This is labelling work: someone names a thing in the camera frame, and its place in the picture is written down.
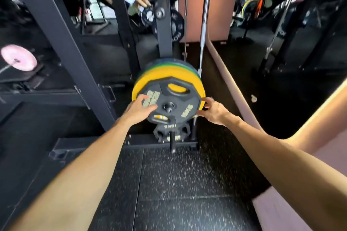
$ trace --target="stacked weight plates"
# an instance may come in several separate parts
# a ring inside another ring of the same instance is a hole
[[[149,117],[153,123],[177,124],[191,119],[202,109],[205,90],[197,70],[187,62],[165,58],[149,63],[132,90],[132,100],[138,94],[150,96],[143,106],[157,104]]]

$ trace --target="pink weight plate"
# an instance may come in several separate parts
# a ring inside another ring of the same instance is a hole
[[[32,71],[37,66],[35,56],[17,45],[7,45],[1,49],[1,56],[12,67],[20,71]]]

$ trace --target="hand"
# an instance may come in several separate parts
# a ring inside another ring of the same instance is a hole
[[[156,104],[142,107],[142,100],[148,99],[148,95],[140,94],[135,101],[132,101],[120,119],[129,126],[137,124],[150,115],[158,106]]]
[[[214,124],[223,125],[223,119],[225,116],[227,116],[230,112],[223,106],[223,104],[213,100],[210,97],[205,97],[201,99],[202,101],[205,101],[205,108],[207,108],[207,111],[197,111],[196,114],[199,116],[205,117],[207,120]]]

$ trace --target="rubber gym floor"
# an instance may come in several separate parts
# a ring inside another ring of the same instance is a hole
[[[232,34],[240,36],[242,31],[236,29]],[[250,31],[249,37],[255,40],[252,45],[214,44],[263,128],[285,138],[305,122],[342,78],[325,79],[325,83],[313,78],[293,80],[290,75],[266,83],[254,80],[251,69],[259,65],[271,35],[268,30]],[[198,43],[187,48],[189,62],[195,67],[199,49]],[[120,58],[126,62],[124,51],[107,46],[93,46],[89,51],[98,55],[99,62],[108,59],[118,70],[128,69],[119,65]],[[114,71],[112,65],[107,66],[105,74]],[[239,115],[206,49],[202,73],[206,94]],[[118,113],[130,101],[130,93],[123,91],[117,98]],[[256,103],[250,101],[251,94],[258,97]],[[281,104],[274,108],[278,101]],[[87,108],[22,103],[0,127],[0,231],[75,158],[48,158],[59,137],[98,136],[103,132]],[[89,230],[261,230],[252,199],[270,184],[224,127],[199,118],[198,137],[200,152],[179,149],[171,155],[168,150],[122,151]]]

